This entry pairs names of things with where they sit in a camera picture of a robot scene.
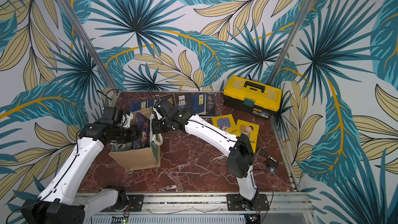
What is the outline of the old man portrait book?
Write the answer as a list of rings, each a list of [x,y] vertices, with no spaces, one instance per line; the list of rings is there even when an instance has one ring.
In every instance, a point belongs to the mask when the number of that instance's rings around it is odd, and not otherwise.
[[[137,139],[133,142],[132,149],[150,147],[150,120],[142,113],[136,114],[136,127],[139,132]]]

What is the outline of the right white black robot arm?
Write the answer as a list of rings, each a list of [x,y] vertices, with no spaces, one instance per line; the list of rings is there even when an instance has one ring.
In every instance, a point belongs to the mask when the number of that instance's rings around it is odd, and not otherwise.
[[[237,136],[227,133],[205,121],[199,115],[190,113],[188,109],[179,110],[167,99],[154,102],[152,109],[155,119],[151,123],[151,128],[155,134],[180,130],[204,140],[227,157],[227,169],[236,177],[239,186],[237,199],[229,200],[232,204],[237,205],[233,209],[248,211],[269,209],[269,203],[266,200],[263,201],[266,206],[261,206],[260,189],[256,186],[253,174],[255,171],[254,157],[257,154],[246,135]]]

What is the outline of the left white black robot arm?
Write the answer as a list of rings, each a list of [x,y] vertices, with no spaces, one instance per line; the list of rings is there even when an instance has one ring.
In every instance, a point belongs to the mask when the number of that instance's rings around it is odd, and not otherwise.
[[[125,144],[139,136],[140,132],[134,126],[87,124],[56,177],[35,200],[24,202],[20,212],[25,221],[28,224],[82,224],[107,208],[124,214],[128,212],[131,201],[123,187],[109,186],[82,200],[75,197],[92,162],[106,144]]]

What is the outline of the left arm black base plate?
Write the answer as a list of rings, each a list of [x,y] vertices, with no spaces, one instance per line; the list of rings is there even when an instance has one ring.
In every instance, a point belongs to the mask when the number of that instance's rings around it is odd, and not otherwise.
[[[102,212],[116,212],[116,213],[127,213],[127,212],[141,212],[144,202],[144,195],[127,195],[125,203],[117,203],[111,207],[105,208]]]

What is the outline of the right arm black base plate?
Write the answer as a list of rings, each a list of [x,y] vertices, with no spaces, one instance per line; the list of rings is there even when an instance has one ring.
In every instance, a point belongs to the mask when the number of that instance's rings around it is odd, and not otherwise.
[[[243,198],[240,194],[227,194],[228,211],[268,211],[269,201],[264,194],[256,194],[252,200]]]

